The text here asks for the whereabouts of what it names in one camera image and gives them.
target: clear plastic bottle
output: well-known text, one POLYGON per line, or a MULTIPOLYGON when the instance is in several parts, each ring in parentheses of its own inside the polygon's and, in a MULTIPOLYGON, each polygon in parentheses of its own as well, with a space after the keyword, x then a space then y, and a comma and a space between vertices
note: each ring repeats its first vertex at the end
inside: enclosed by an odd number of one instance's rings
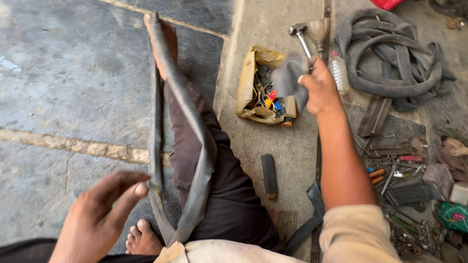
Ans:
POLYGON ((333 74, 335 79, 336 87, 340 96, 348 93, 350 85, 348 82, 348 73, 346 72, 346 62, 344 59, 338 56, 337 51, 333 51, 330 54, 330 61, 328 62, 328 68, 333 74))

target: toe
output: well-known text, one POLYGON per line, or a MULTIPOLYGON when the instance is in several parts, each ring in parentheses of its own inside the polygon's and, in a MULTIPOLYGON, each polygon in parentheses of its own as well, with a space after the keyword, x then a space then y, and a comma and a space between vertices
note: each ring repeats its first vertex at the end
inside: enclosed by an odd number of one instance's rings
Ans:
POLYGON ((146 219, 140 219, 138 221, 138 230, 140 230, 142 233, 152 232, 151 227, 149 226, 149 222, 146 219))
POLYGON ((126 247, 128 250, 130 250, 130 249, 133 248, 133 245, 132 245, 132 243, 130 243, 130 242, 127 240, 127 242, 125 242, 125 247, 126 247))
POLYGON ((128 234, 127 239, 131 244, 135 243, 135 236, 132 233, 128 234))
POLYGON ((141 237, 141 232, 138 231, 137 226, 130 227, 130 232, 135 236, 135 238, 141 237))

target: dark pants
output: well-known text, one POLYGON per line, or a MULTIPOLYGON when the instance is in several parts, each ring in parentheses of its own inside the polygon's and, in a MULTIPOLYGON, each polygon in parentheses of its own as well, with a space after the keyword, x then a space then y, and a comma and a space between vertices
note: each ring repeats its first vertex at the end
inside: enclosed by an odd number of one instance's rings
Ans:
MULTIPOLYGON (((229 137, 221 130, 213 109, 191 84, 188 84, 188 90, 218 147, 205 217, 194 229, 189 241, 225 239, 283 253, 284 245, 278 232, 267 210, 261 205, 260 198, 255 195, 252 180, 234 156, 229 137)), ((183 208, 197 167, 201 144, 167 85, 164 95, 174 132, 174 146, 169 157, 174 168, 173 184, 179 190, 179 203, 183 208)), ((50 258, 55 242, 55 239, 35 239, 0 248, 0 262, 45 263, 50 258)), ((152 263, 156 257, 106 256, 101 262, 152 263)))

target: hammer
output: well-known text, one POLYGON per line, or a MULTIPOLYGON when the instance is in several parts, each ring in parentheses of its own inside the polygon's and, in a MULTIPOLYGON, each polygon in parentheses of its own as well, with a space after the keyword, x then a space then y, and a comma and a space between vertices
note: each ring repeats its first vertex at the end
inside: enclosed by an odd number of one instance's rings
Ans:
POLYGON ((288 28, 288 33, 290 35, 293 35, 293 34, 297 35, 302 47, 304 48, 304 51, 306 52, 306 56, 308 58, 310 58, 311 57, 310 56, 310 51, 309 51, 309 48, 307 47, 306 41, 304 40, 304 35, 302 34, 302 31, 306 30, 306 29, 307 29, 307 24, 306 23, 299 23, 299 24, 295 24, 295 25, 290 26, 288 28))

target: box of small parts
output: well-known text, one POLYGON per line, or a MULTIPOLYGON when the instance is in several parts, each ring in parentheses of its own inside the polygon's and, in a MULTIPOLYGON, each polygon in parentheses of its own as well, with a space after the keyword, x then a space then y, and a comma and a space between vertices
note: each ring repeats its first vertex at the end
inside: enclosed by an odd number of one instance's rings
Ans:
POLYGON ((243 118, 274 125, 292 125, 296 118, 294 96, 275 97, 271 72, 278 68, 286 54, 252 46, 245 56, 237 88, 235 113, 243 118))

